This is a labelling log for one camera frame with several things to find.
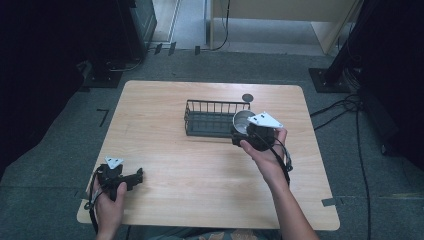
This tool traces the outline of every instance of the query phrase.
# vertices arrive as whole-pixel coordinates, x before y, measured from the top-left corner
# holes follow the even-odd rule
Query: cable
[[[349,111],[353,111],[356,113],[356,141],[357,141],[357,145],[358,145],[358,156],[359,156],[359,162],[361,165],[361,171],[362,171],[362,177],[364,179],[364,184],[365,184],[365,191],[366,191],[366,199],[367,199],[367,220],[368,220],[368,230],[367,230],[367,239],[370,240],[371,239],[371,199],[370,199],[370,191],[369,191],[369,185],[368,185],[368,179],[365,173],[365,167],[364,167],[364,159],[362,156],[362,148],[361,148],[361,138],[360,138],[360,131],[359,131],[359,111],[362,109],[362,102],[361,101],[352,101],[349,100],[349,98],[351,97],[357,97],[358,95],[356,94],[352,94],[347,96],[344,100],[340,100],[335,102],[334,104],[332,104],[331,106],[321,109],[319,111],[316,111],[315,113],[312,113],[310,116],[316,116],[318,114],[324,113],[326,111],[328,111],[329,109],[335,107],[335,106],[340,106],[343,105],[345,107],[345,111],[343,111],[342,113],[334,116],[332,119],[330,119],[329,121],[327,121],[326,123],[316,127],[314,130],[317,130],[327,124],[329,124],[330,122],[332,122],[333,120],[339,118],[341,115],[345,114],[346,112]],[[355,107],[349,108],[347,106],[347,104],[354,104]]]
[[[287,181],[287,185],[290,186],[290,176],[289,176],[289,173],[288,173],[288,168],[287,168],[286,164],[284,164],[283,159],[281,159],[281,156],[278,155],[277,152],[275,152],[275,150],[272,148],[272,146],[269,145],[261,136],[259,136],[256,133],[255,133],[255,136],[258,137],[263,143],[265,143],[267,145],[268,149],[271,150],[271,152],[274,154],[275,158],[277,159],[278,163],[280,164],[281,169],[283,170],[284,177],[286,178],[286,181]]]
[[[367,213],[368,213],[367,239],[370,240],[371,239],[371,200],[370,200],[370,190],[368,186],[368,180],[365,174],[364,160],[362,157],[361,139],[359,135],[359,110],[356,112],[356,140],[358,143],[358,155],[359,155],[359,162],[361,163],[362,177],[364,178],[365,191],[367,193]]]
[[[229,15],[230,15],[230,3],[231,3],[231,0],[228,0],[228,4],[227,4],[227,16],[226,16],[225,27],[224,27],[224,29],[225,29],[225,39],[224,39],[224,42],[221,44],[221,46],[219,46],[217,48],[210,49],[210,50],[209,49],[206,49],[206,50],[217,51],[217,50],[221,49],[225,45],[225,43],[227,42],[227,40],[228,40],[228,18],[229,18]]]
[[[128,226],[128,228],[127,228],[127,235],[125,236],[125,240],[130,239],[130,231],[131,231],[131,225]]]
[[[134,69],[136,69],[138,66],[140,66],[141,62],[143,62],[143,58],[142,58],[142,57],[140,57],[140,60],[138,60],[137,64],[136,64],[135,66],[133,66],[133,67],[130,67],[130,68],[123,68],[123,69],[108,69],[108,70],[109,70],[110,72],[128,72],[128,71],[134,70]]]

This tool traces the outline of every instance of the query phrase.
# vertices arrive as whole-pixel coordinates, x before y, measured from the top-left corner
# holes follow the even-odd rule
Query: floor
[[[176,49],[209,48],[209,23],[204,21],[205,7],[206,14],[209,12],[208,4],[200,0],[154,0],[153,3],[158,19],[154,44],[176,42]],[[310,22],[229,19],[228,39],[224,43],[225,19],[214,21],[214,46],[222,45],[220,51],[325,55]],[[340,43],[347,38],[349,26],[342,32]],[[337,52],[338,46],[334,46],[328,55],[335,56]]]

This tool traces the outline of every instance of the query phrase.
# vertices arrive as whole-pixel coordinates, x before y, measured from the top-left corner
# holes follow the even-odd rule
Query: handheld controller
[[[109,197],[112,201],[116,200],[116,191],[119,184],[127,183],[127,191],[131,191],[134,186],[143,182],[143,168],[140,168],[136,174],[122,176],[122,164],[111,169],[107,164],[101,164],[97,169],[99,184],[103,191],[109,192]]]

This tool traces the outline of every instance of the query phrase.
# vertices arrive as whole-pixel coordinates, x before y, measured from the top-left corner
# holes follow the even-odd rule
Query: black wire basket
[[[187,100],[184,115],[187,136],[231,138],[233,117],[250,110],[250,103]]]

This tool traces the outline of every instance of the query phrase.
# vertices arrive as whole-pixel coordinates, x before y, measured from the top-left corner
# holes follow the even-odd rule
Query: forearm
[[[283,239],[318,239],[284,180],[273,180],[268,185],[271,189]]]
[[[96,240],[113,240],[113,239],[115,239],[115,234],[111,234],[111,233],[99,232],[96,236]]]

